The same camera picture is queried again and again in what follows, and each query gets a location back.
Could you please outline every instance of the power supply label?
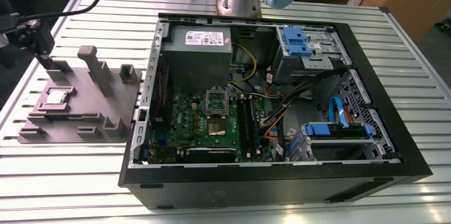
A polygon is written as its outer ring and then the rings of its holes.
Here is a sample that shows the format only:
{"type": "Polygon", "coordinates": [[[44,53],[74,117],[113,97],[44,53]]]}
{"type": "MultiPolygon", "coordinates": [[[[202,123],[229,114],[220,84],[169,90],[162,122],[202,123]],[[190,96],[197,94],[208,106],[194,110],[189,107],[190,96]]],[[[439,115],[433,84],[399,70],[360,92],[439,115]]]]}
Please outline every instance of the power supply label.
{"type": "Polygon", "coordinates": [[[223,32],[188,31],[185,33],[185,44],[224,46],[223,32]]]}

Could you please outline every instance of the motherboard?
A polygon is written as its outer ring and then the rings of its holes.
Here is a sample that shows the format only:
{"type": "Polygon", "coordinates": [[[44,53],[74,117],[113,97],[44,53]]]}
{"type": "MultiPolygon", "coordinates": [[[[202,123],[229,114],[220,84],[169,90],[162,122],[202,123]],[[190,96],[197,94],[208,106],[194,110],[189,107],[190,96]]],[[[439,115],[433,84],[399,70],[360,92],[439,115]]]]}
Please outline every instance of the motherboard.
{"type": "Polygon", "coordinates": [[[232,97],[221,89],[205,95],[174,95],[170,128],[153,134],[149,162],[186,162],[182,156],[188,154],[197,155],[200,163],[210,157],[221,163],[271,161],[271,146],[257,131],[265,113],[260,97],[232,97]]]}

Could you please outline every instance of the blue plastic latch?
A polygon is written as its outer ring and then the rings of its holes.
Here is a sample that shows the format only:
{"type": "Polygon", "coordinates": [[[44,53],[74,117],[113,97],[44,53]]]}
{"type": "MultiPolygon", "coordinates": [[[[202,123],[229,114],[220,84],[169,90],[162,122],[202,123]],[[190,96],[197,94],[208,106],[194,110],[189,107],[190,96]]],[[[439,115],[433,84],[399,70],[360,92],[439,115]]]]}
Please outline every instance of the blue plastic latch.
{"type": "Polygon", "coordinates": [[[312,51],[307,45],[307,36],[297,27],[284,27],[283,37],[288,47],[288,55],[309,57],[312,51]]]}
{"type": "Polygon", "coordinates": [[[367,136],[369,138],[372,136],[372,126],[371,125],[364,125],[364,128],[365,128],[367,136]]]}
{"type": "Polygon", "coordinates": [[[331,130],[327,124],[311,124],[315,135],[331,135],[331,130]]]}
{"type": "Polygon", "coordinates": [[[148,150],[146,149],[144,149],[144,151],[142,151],[142,156],[144,156],[145,159],[148,158],[148,150]]]}
{"type": "Polygon", "coordinates": [[[305,125],[305,132],[307,132],[307,136],[312,135],[312,127],[309,125],[305,125]]]}

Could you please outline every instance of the yellow cable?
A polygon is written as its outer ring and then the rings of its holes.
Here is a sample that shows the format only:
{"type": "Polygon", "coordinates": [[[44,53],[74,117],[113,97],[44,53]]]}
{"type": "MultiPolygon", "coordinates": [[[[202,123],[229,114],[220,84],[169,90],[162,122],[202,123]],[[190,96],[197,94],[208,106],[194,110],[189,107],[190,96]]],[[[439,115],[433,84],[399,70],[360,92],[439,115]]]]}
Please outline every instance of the yellow cable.
{"type": "Polygon", "coordinates": [[[253,62],[253,70],[252,70],[251,74],[249,74],[245,78],[243,78],[243,79],[240,79],[240,80],[229,80],[229,81],[228,81],[228,82],[243,82],[243,81],[245,81],[247,79],[249,79],[249,78],[253,76],[255,72],[256,72],[256,59],[255,59],[252,53],[248,51],[247,48],[244,48],[244,47],[240,46],[239,44],[233,44],[233,45],[236,45],[237,47],[240,47],[240,48],[243,49],[243,51],[245,51],[245,53],[248,54],[248,56],[251,57],[252,62],[253,62]]]}

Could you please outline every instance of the gray post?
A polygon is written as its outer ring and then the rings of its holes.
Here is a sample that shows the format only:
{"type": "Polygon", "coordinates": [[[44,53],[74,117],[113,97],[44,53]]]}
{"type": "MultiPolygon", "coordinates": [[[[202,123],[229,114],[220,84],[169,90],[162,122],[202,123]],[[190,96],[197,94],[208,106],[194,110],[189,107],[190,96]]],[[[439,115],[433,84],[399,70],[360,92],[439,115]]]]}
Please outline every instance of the gray post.
{"type": "Polygon", "coordinates": [[[112,89],[109,85],[110,77],[105,74],[105,71],[100,65],[96,57],[97,48],[94,46],[80,46],[77,56],[84,60],[86,67],[89,68],[89,75],[104,96],[110,96],[112,89]]]}

